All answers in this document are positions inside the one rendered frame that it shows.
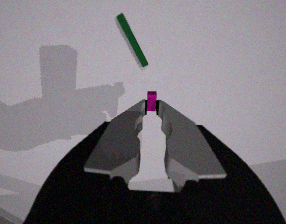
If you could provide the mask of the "dark green rod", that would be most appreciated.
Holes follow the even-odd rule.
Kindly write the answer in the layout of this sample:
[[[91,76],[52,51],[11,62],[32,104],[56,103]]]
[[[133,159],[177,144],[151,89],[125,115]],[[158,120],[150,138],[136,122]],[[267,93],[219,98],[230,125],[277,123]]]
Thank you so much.
[[[129,26],[129,24],[128,24],[125,16],[124,16],[124,14],[121,13],[118,16],[116,16],[116,18],[117,18],[118,22],[120,23],[120,25],[121,25],[121,27],[122,27],[126,37],[128,38],[128,40],[129,40],[129,42],[130,42],[130,44],[131,44],[131,46],[132,46],[136,56],[138,57],[142,67],[147,66],[148,62],[147,62],[147,60],[146,60],[146,58],[145,58],[145,56],[144,56],[144,54],[143,54],[143,52],[141,50],[141,48],[140,48],[140,46],[139,46],[139,44],[138,44],[138,42],[137,42],[137,40],[136,40],[136,38],[135,38],[135,36],[134,36],[130,26]]]

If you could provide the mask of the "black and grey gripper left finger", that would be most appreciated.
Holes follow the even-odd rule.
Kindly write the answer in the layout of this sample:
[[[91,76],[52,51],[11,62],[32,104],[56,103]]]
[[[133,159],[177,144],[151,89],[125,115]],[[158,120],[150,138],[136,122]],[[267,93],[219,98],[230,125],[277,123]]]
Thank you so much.
[[[74,146],[49,174],[23,224],[44,224],[61,207],[86,193],[110,189],[114,176],[129,181],[139,173],[143,99],[102,123]],[[137,136],[136,136],[136,135]]]

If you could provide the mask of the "magenta block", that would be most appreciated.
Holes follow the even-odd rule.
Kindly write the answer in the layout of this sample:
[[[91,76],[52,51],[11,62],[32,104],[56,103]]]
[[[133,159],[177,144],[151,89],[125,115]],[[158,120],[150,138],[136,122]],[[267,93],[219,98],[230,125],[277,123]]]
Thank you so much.
[[[157,92],[147,92],[147,111],[156,111]]]

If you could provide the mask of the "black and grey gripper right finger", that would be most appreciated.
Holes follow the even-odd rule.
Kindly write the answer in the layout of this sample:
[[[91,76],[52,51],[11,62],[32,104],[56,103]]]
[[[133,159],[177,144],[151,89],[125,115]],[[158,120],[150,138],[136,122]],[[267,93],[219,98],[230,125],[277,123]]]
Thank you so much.
[[[201,193],[238,206],[261,224],[286,224],[259,177],[209,130],[162,100],[156,100],[156,115],[166,136],[164,165],[174,192],[180,192],[187,180],[195,180]]]

